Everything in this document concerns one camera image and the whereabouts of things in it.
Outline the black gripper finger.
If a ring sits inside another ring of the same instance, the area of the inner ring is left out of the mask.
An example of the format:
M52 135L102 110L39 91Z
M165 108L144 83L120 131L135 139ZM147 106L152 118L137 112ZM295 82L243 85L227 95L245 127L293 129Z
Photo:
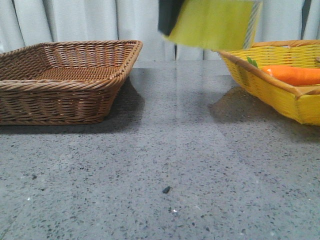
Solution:
M158 30L164 36L171 34L184 2L184 0L158 1Z

